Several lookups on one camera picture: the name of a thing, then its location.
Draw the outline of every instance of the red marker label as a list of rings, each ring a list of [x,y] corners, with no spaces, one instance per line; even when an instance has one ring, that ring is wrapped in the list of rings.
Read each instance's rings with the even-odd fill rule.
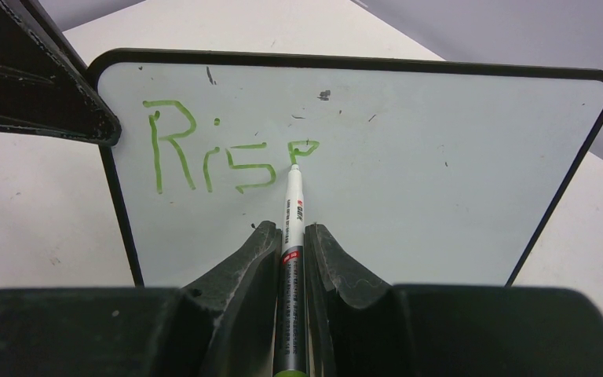
[[[293,251],[283,257],[283,264],[288,263],[291,259],[299,258],[299,251]]]

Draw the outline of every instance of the dark spot on whiteboard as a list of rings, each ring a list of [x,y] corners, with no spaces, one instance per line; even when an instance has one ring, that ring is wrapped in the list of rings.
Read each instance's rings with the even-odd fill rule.
[[[329,101],[329,96],[331,95],[331,90],[323,90],[320,92],[318,99],[321,101]]]
[[[206,66],[206,76],[209,78],[209,83],[211,85],[216,85],[216,82],[214,81],[214,78],[211,77],[211,71],[209,70],[209,66],[208,65]]]

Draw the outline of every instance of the green handwriting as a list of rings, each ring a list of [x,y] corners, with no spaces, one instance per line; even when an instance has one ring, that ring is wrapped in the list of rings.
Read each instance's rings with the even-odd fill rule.
[[[154,169],[156,171],[156,191],[163,193],[163,175],[160,172],[160,150],[158,148],[158,130],[155,127],[155,121],[160,118],[160,112],[156,111],[154,115],[149,116],[149,126],[152,128],[152,145],[154,147]]]
[[[184,155],[183,149],[175,139],[181,139],[187,137],[188,135],[195,132],[197,123],[196,119],[193,118],[191,112],[184,107],[183,104],[179,101],[174,100],[163,100],[163,101],[142,101],[142,104],[146,108],[154,107],[154,106],[174,106],[190,123],[188,129],[184,132],[180,132],[177,134],[171,134],[166,136],[158,137],[158,130],[156,128],[156,121],[160,117],[160,112],[156,111],[153,116],[149,116],[149,125],[152,127],[152,143],[154,148],[154,164],[156,170],[156,189],[158,190],[158,194],[163,193],[163,175],[161,173],[160,168],[160,152],[159,152],[159,144],[158,141],[169,141],[172,144],[172,147],[175,151],[177,151],[177,155],[179,156],[179,160],[181,162],[181,169],[184,171],[184,176],[186,177],[186,181],[188,182],[188,187],[191,190],[195,190],[196,186],[193,183],[193,178],[191,177],[191,172],[188,170],[188,163],[186,162],[186,156]]]
[[[237,146],[230,147],[230,148],[263,149],[266,147],[267,147],[267,143],[252,144],[252,145],[237,145]],[[239,191],[239,193],[243,194],[244,189],[255,189],[257,187],[267,187],[267,186],[273,185],[273,183],[276,182],[276,171],[274,170],[274,167],[269,165],[268,163],[249,163],[249,164],[245,164],[245,165],[235,165],[234,161],[232,160],[232,154],[230,153],[230,151],[225,149],[225,153],[228,155],[228,166],[230,166],[230,169],[266,169],[269,172],[270,179],[269,179],[269,181],[267,181],[265,183],[256,183],[256,184],[250,184],[250,185],[237,185],[235,187],[235,189],[237,191]]]
[[[191,112],[184,107],[179,101],[174,100],[164,100],[164,101],[142,101],[142,104],[146,108],[152,108],[157,106],[173,106],[176,108],[187,120],[188,120],[188,129],[184,132],[169,134],[165,136],[158,136],[158,127],[157,122],[160,119],[160,111],[156,110],[153,114],[149,115],[149,126],[152,129],[152,147],[154,152],[154,169],[155,169],[155,179],[156,179],[156,191],[158,194],[163,193],[163,172],[161,169],[160,163],[160,141],[169,142],[174,150],[177,152],[177,156],[179,157],[179,161],[181,163],[181,169],[184,171],[184,176],[186,177],[186,181],[188,182],[188,187],[192,190],[196,189],[195,183],[191,177],[191,172],[188,168],[188,162],[186,160],[186,156],[184,154],[184,150],[181,148],[179,143],[177,142],[179,139],[190,136],[193,132],[195,132],[197,128],[197,122]],[[221,120],[219,118],[214,119],[214,126],[218,126],[221,124]],[[298,147],[305,145],[307,148],[305,151],[301,151]],[[297,163],[298,157],[307,157],[310,156],[313,151],[315,151],[320,146],[318,141],[312,141],[310,139],[300,140],[300,141],[291,141],[287,143],[287,151],[290,155],[290,162],[293,164]],[[228,157],[228,166],[230,169],[234,170],[242,170],[242,169],[266,169],[269,172],[269,180],[263,183],[255,183],[248,185],[237,185],[235,189],[243,194],[244,189],[255,189],[259,187],[268,187],[273,185],[276,182],[276,171],[274,167],[268,163],[248,163],[248,164],[240,164],[235,165],[234,159],[232,158],[232,153],[229,149],[264,149],[267,148],[267,143],[263,142],[260,144],[248,144],[248,145],[233,145],[232,147],[225,149],[225,154]],[[207,192],[213,192],[214,187],[211,184],[211,177],[209,175],[209,158],[211,155],[215,155],[219,153],[221,149],[219,147],[215,147],[211,149],[204,155],[203,161],[203,173],[204,173],[204,181],[206,184]]]
[[[305,152],[302,152],[299,150],[299,148],[295,148],[294,147],[295,145],[310,145],[311,148],[309,148]],[[310,154],[313,153],[313,151],[315,151],[316,149],[318,149],[319,146],[320,146],[320,143],[318,141],[313,141],[313,140],[291,141],[291,142],[287,143],[287,152],[290,154],[290,162],[292,164],[296,164],[297,156],[301,156],[301,157],[310,156]]]
[[[211,186],[211,178],[209,177],[209,156],[218,153],[221,149],[216,147],[207,153],[204,154],[204,163],[202,165],[202,170],[204,171],[204,181],[206,183],[207,192],[213,192],[214,188]]]

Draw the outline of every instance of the black plastic mount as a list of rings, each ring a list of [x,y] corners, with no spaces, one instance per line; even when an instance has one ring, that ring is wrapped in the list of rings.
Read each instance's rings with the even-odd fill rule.
[[[280,231],[182,289],[0,291],[0,376],[271,375]],[[603,318],[562,289],[390,286],[305,233],[316,377],[603,375]]]
[[[0,0],[0,132],[115,145],[119,121],[36,0]]]

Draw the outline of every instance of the white whiteboard surface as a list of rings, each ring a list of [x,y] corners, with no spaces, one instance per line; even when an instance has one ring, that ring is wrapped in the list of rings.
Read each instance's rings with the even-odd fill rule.
[[[375,274],[502,285],[603,109],[600,81],[402,71],[124,62],[97,89],[122,123],[112,154],[150,286],[187,284],[252,224],[280,223],[293,141],[318,143],[298,157],[307,221]],[[261,167],[230,169],[226,151]],[[271,181],[266,166],[271,185],[236,188]]]

